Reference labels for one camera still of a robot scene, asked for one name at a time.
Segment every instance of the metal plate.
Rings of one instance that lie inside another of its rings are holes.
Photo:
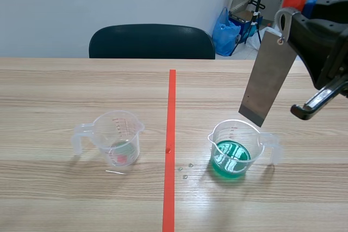
[[[279,36],[265,35],[255,60],[239,113],[261,127],[287,77],[297,54]]]

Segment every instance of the wooden table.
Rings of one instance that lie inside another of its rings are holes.
[[[262,128],[284,159],[266,152],[244,179],[209,167],[207,135],[237,111],[253,61],[0,59],[0,231],[162,229],[169,69],[177,70],[176,231],[346,231],[348,104],[337,97],[310,121],[289,109],[316,90],[296,62]],[[145,124],[128,175],[110,170],[73,127],[109,110]]]

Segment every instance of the measuring cup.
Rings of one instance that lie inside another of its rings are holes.
[[[139,133],[144,125],[127,111],[111,111],[93,123],[75,127],[71,143],[76,155],[82,154],[81,137],[88,137],[112,166],[132,164],[139,156]]]
[[[251,124],[241,120],[220,122],[208,135],[212,143],[211,163],[221,175],[239,177],[261,156],[265,147],[272,148],[271,163],[277,164],[282,155],[278,137],[260,133]]]

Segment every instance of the chair backrest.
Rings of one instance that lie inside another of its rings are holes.
[[[89,44],[90,58],[215,59],[212,38],[194,27],[125,24],[100,29]]]

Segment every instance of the red tape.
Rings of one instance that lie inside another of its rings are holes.
[[[162,232],[175,231],[175,104],[176,71],[169,70]]]

